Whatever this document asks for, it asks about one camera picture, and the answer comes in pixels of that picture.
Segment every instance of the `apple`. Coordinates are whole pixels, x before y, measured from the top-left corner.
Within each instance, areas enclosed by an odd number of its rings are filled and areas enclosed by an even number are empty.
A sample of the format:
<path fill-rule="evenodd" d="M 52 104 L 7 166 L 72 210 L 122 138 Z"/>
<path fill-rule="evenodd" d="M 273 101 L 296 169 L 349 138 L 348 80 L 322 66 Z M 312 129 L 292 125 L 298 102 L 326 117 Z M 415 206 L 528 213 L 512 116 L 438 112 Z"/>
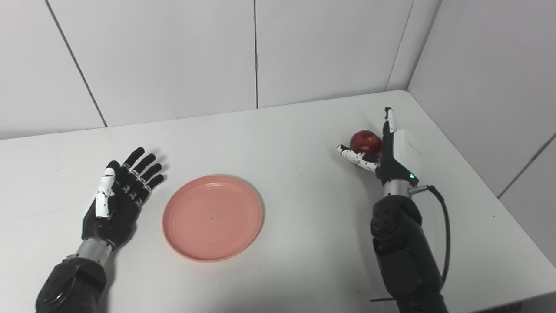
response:
<path fill-rule="evenodd" d="M 351 137 L 349 148 L 357 153 L 366 153 L 374 156 L 380 154 L 382 139 L 370 130 L 358 131 Z"/>

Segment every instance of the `robotic hand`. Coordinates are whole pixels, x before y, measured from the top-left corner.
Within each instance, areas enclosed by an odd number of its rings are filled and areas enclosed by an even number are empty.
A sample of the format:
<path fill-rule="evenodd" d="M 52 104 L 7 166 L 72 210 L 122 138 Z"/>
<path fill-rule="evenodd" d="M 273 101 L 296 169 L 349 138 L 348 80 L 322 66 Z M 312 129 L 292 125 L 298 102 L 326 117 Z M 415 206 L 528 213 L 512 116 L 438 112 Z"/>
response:
<path fill-rule="evenodd" d="M 155 176 L 162 169 L 160 163 L 141 175 L 155 161 L 153 154 L 131 169 L 144 153 L 139 147 L 123 165 L 117 161 L 108 164 L 83 219 L 83 241 L 77 252 L 54 267 L 46 279 L 35 304 L 37 313 L 97 312 L 106 285 L 106 260 L 130 239 L 142 205 L 164 180 L 162 174 Z"/>
<path fill-rule="evenodd" d="M 384 186 L 384 198 L 374 204 L 371 220 L 373 246 L 384 284 L 401 313 L 448 313 L 440 290 L 448 272 L 450 228 L 444 199 L 434 186 L 417 186 L 423 156 L 415 137 L 398 129 L 394 111 L 385 108 L 383 152 L 380 159 L 367 158 L 344 145 L 336 150 L 361 168 L 376 173 Z M 422 217 L 411 199 L 431 191 L 441 202 L 446 221 L 446 255 L 440 275 L 421 228 Z"/>

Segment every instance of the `black cable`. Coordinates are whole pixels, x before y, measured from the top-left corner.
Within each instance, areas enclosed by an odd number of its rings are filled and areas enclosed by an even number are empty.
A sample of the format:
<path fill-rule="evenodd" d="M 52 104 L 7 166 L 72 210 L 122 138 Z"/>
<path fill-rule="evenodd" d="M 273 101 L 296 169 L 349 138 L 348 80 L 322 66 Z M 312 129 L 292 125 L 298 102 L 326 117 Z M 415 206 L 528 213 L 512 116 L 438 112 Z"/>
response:
<path fill-rule="evenodd" d="M 444 202 L 444 197 L 433 185 L 427 185 L 427 190 L 430 191 L 440 202 L 442 206 L 442 212 L 444 213 L 444 228 L 446 233 L 446 252 L 444 254 L 444 268 L 442 269 L 442 286 L 446 283 L 446 277 L 448 276 L 448 269 L 450 268 L 450 251 L 451 251 L 451 230 L 450 230 L 450 217 L 448 216 L 448 208 Z M 393 301 L 394 298 L 378 298 L 371 299 L 371 302 L 381 302 L 381 301 Z"/>
<path fill-rule="evenodd" d="M 380 301 L 394 301 L 394 298 L 378 298 L 378 299 L 371 299 L 371 302 L 380 302 Z"/>

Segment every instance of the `white table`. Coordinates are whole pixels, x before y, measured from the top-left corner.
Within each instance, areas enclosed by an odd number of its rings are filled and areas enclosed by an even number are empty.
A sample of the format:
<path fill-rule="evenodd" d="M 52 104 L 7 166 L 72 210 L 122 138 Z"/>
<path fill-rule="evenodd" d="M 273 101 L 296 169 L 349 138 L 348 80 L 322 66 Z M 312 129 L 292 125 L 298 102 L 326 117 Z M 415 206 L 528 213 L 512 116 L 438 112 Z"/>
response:
<path fill-rule="evenodd" d="M 108 262 L 108 312 L 397 312 L 371 245 L 371 206 L 382 187 L 335 151 L 358 130 L 379 132 L 384 106 L 423 140 L 423 183 L 446 198 L 452 313 L 556 291 L 556 270 L 406 92 L 0 141 L 0 311 L 31 312 L 52 267 L 73 253 L 100 174 L 139 145 L 160 156 L 155 189 L 133 239 Z M 255 186 L 264 222 L 253 244 L 216 263 L 179 256 L 161 217 L 178 187 L 207 174 Z M 415 197 L 436 256 L 440 205 Z"/>

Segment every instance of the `pink plate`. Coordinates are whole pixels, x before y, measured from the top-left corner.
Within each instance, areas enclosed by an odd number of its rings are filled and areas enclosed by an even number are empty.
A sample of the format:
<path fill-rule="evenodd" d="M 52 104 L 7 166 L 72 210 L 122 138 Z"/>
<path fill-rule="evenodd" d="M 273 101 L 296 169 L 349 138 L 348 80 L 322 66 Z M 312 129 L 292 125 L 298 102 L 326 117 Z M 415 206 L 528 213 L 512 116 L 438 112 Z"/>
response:
<path fill-rule="evenodd" d="M 209 175 L 183 185 L 162 217 L 177 253 L 200 262 L 230 258 L 251 244 L 262 222 L 261 201 L 243 180 Z"/>

